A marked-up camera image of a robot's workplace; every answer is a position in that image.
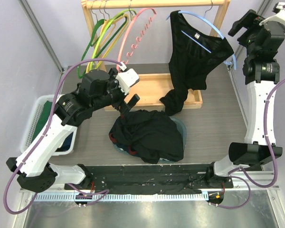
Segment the black shirt on hanger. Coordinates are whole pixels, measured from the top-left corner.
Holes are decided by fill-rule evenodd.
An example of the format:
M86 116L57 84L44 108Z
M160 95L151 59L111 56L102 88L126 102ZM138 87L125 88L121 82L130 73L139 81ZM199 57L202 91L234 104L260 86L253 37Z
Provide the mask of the black shirt on hanger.
M205 90L207 75L233 54L226 40L205 35L193 28L179 11L170 14L173 52L169 71L174 89L160 101L165 105L167 115L180 112L188 96L188 89ZM209 53L190 37L211 51Z

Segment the wooden clothes rack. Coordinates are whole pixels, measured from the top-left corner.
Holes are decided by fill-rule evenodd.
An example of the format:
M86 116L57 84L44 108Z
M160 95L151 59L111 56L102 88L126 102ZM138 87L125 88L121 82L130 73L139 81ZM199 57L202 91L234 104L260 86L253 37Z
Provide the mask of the wooden clothes rack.
M127 9L131 3L131 8L146 8L146 7L186 7L186 6L218 6L218 11L214 19L214 26L221 28L225 14L227 12L231 0L82 0L82 9L85 15L85 20L90 32L94 29L94 21L91 10L98 9ZM210 32L211 36L217 36L214 29ZM100 66L101 70L106 70L105 64ZM131 88L130 94L125 101L128 102L134 94L138 94L141 98L134 107L135 109L157 109L163 110L164 105L159 99L173 89L170 74L144 74L139 75L140 82ZM200 90L189 90L188 98L184 102L183 108L201 108L203 100ZM112 107L106 107L107 111L114 110Z

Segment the gray table surface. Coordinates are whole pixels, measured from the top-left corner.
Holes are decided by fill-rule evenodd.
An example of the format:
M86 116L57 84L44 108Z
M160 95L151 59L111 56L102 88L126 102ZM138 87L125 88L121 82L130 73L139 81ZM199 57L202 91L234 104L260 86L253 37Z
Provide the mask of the gray table surface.
M139 74L167 73L167 64L132 65ZM63 93L76 88L76 72L67 78ZM209 163L223 158L231 142L243 142L246 127L237 98L224 64L214 69L207 77L207 90L201 91L201 109L184 109L173 117L184 122L187 128L187 143L184 159L179 163ZM74 152L52 157L57 165L113 165L143 164L128 154L117 152L108 133L119 113L98 110L78 128Z

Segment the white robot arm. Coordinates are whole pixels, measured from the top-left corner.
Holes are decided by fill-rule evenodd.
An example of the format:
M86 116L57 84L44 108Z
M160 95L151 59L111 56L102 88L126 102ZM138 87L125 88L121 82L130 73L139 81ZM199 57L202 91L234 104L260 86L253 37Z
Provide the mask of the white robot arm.
M265 101L270 91L280 79L280 66L274 59L277 50L285 38L285 2L275 5L275 15L265 19L249 10L236 21L230 32L234 36L242 27L247 31L238 38L247 48L247 58L243 66L249 97L248 126L244 143L233 142L228 155L214 163L213 174L227 177L231 170L252 165L262 165L271 161L270 152L264 137ZM267 111L268 138L272 144L275 157L282 155L282 148L276 147L274 134L274 99L270 98Z
M17 158L9 158L7 165L11 171L18 167L31 151L40 137L44 137L18 172L18 183L24 189L43 192L56 184L72 183L78 188L87 188L91 183L91 173L84 165L59 166L48 163L58 146L92 113L105 106L112 105L121 114L125 114L137 103L134 95L129 103L124 98L130 87L139 82L139 76L133 69L118 73L112 68L109 73L93 70L85 74L76 91L62 95L56 102L55 113L46 135L42 135L46 126Z

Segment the wooden tray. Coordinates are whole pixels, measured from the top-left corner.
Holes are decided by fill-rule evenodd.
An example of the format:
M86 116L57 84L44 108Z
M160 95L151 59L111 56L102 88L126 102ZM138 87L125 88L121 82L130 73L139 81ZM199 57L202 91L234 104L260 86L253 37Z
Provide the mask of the wooden tray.
M145 74L139 75L140 81L134 85L125 101L128 102L134 94L141 98L132 110L164 110L165 106L159 99L173 89L170 74ZM184 103L185 109L201 108L203 100L200 90L188 90L188 98ZM104 108L106 111L114 111L112 106Z

